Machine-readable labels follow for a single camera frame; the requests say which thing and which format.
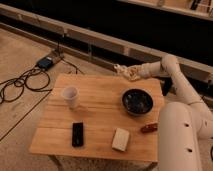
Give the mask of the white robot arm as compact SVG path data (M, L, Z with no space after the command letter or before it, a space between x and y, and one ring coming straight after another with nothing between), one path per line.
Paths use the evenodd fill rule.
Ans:
M129 81L150 77L170 77L178 102L161 108L158 119L158 170L203 171L199 139L213 138L213 113L182 73L174 55L158 62L125 66L116 72Z

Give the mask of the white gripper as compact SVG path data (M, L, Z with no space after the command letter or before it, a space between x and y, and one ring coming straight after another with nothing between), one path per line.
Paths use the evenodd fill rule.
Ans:
M124 66L123 65L119 65L119 64L115 64L114 65L114 69L116 71L119 71L119 72L117 72L117 74L119 76L122 76L122 77L126 78L129 81L136 81L136 80L140 79L139 68L137 66L127 67L125 72L120 72L120 71L124 70Z

